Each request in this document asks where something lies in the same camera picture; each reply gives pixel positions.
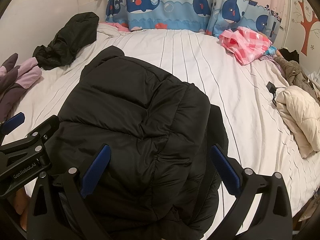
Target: lavender blanket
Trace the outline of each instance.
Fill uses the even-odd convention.
[[[35,57],[15,66],[18,54],[11,55],[0,67],[0,123],[28,88],[41,76]]]

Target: white striped bedsheet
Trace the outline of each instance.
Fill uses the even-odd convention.
[[[52,70],[57,79],[52,79],[50,85],[47,80],[52,75],[45,73],[44,80],[26,94],[15,110],[15,113],[25,113],[26,122],[7,136],[5,142],[23,138],[46,118],[57,114],[78,83],[83,67],[101,50],[114,45],[126,56],[147,61],[182,81],[194,83],[212,104],[221,108],[229,139],[228,156],[259,174],[281,172],[292,215],[301,209],[320,184],[320,169],[317,168],[320,155],[301,158],[292,134],[272,104],[267,83],[271,81],[276,87],[288,86],[272,62],[255,60],[241,66],[232,54],[226,53],[217,38],[187,30],[112,31],[110,34],[109,27],[99,25],[97,41],[82,49],[69,68]],[[27,187],[29,193],[32,188],[31,183]],[[239,232],[249,227],[259,199],[259,196],[255,198]],[[235,198],[222,185],[219,200],[213,225],[204,239],[222,221]]]

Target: pink blanket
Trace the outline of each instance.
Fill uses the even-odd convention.
[[[118,31],[122,31],[122,32],[130,32],[129,31],[129,28],[126,27],[128,26],[127,24],[125,23],[122,23],[122,25],[120,23],[103,23],[103,24],[107,24],[107,25],[111,25],[113,27],[117,27],[118,28]]]
[[[251,63],[272,45],[266,36],[245,27],[238,27],[235,32],[226,30],[219,36],[219,40],[225,49],[235,54],[241,65]]]

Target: beige coat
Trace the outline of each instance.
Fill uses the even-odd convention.
[[[276,104],[301,156],[320,151],[320,106],[314,98],[301,88],[290,86],[278,94]]]

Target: black puffer jacket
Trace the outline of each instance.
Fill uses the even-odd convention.
[[[114,240],[194,240],[212,225],[221,181],[207,151],[219,143],[226,153],[228,138],[194,84],[111,46],[85,66],[59,118],[46,143],[52,174],[111,147],[86,202]]]
[[[36,47],[33,57],[36,57],[39,67],[50,70],[71,64],[81,48],[97,40],[98,23],[99,17],[93,12],[71,17],[48,47]]]

